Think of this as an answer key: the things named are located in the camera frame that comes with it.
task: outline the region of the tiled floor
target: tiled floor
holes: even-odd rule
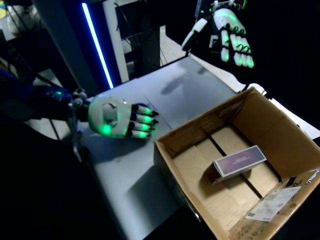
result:
[[[160,28],[160,46],[162,53],[161,55],[161,62],[162,64],[170,63],[178,58],[181,58],[185,55],[185,52],[181,50],[181,46],[174,41],[172,41],[170,38],[166,36],[166,27],[163,26]],[[234,91],[238,92],[244,88],[244,84],[241,84],[237,81],[235,76],[233,76],[231,73],[224,71],[220,68],[217,68],[201,59],[199,59],[196,56],[192,56],[196,61],[198,61],[201,65],[203,65],[206,69],[208,69],[210,72],[212,72],[214,75],[216,75],[218,78],[220,78],[223,82],[225,82],[230,88],[232,88]],[[41,73],[44,77],[47,79],[53,81],[54,83],[59,83],[57,78],[53,75],[53,73],[50,70],[47,70],[45,72]],[[264,89],[259,86],[258,84],[252,84],[252,87],[255,87],[259,92],[263,92]],[[320,131],[314,128],[313,126],[309,125],[307,122],[299,118],[298,116],[291,113],[289,110],[287,110],[285,107],[283,107],[280,103],[278,103],[276,100],[271,101],[273,104],[275,104],[279,109],[284,111],[296,124],[298,124],[303,131],[305,131],[311,138],[317,138],[320,137]],[[64,138],[66,135],[70,133],[69,128],[67,124],[63,121],[54,120],[53,121],[58,135],[60,139]],[[55,133],[53,131],[53,128],[49,122],[48,119],[41,119],[41,120],[30,120],[27,123],[28,125],[32,126],[35,130],[39,131],[40,133],[48,136],[49,138],[57,139],[55,136]]]

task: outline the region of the blue led light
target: blue led light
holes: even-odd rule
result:
[[[99,41],[98,41],[98,38],[97,38],[97,35],[96,35],[95,27],[94,27],[94,24],[92,23],[90,12],[89,12],[87,4],[86,3],[82,3],[82,8],[83,8],[83,12],[84,12],[86,21],[88,23],[88,26],[89,26],[89,29],[90,29],[90,32],[91,32],[91,35],[92,35],[92,38],[93,38],[93,41],[94,41],[95,48],[96,48],[96,50],[98,52],[98,55],[99,55],[99,58],[100,58],[100,61],[101,61],[102,67],[103,67],[103,71],[104,71],[106,79],[108,81],[109,87],[110,87],[110,89],[113,89],[114,85],[113,85],[113,83],[111,81],[111,78],[110,78],[110,75],[109,75],[109,72],[108,72],[108,68],[107,68],[107,65],[106,65],[106,61],[105,61],[104,55],[102,54],[102,51],[101,51],[101,48],[100,48],[100,44],[99,44]]]

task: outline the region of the white shoe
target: white shoe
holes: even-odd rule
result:
[[[35,26],[35,20],[28,6],[8,6],[9,16],[7,18],[8,28],[12,34],[20,34],[31,30]]]

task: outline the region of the robotic hand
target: robotic hand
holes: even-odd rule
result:
[[[227,70],[252,69],[255,63],[246,38],[247,32],[235,14],[235,11],[240,11],[245,6],[245,3],[236,4],[235,0],[215,0],[210,6],[208,16],[198,20],[183,41],[182,50],[188,52],[195,45],[208,42],[202,38],[209,33],[209,51],[219,54],[220,61],[224,63],[222,67]]]
[[[148,138],[158,123],[154,118],[157,115],[143,104],[101,95],[97,95],[88,107],[90,128],[111,138]]]

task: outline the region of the gray tabletop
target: gray tabletop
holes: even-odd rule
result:
[[[154,140],[236,93],[187,57],[103,94],[150,105],[160,114],[149,141],[106,138],[87,123],[80,125],[82,144],[91,152],[120,232],[125,239],[140,240],[179,208],[154,167]]]

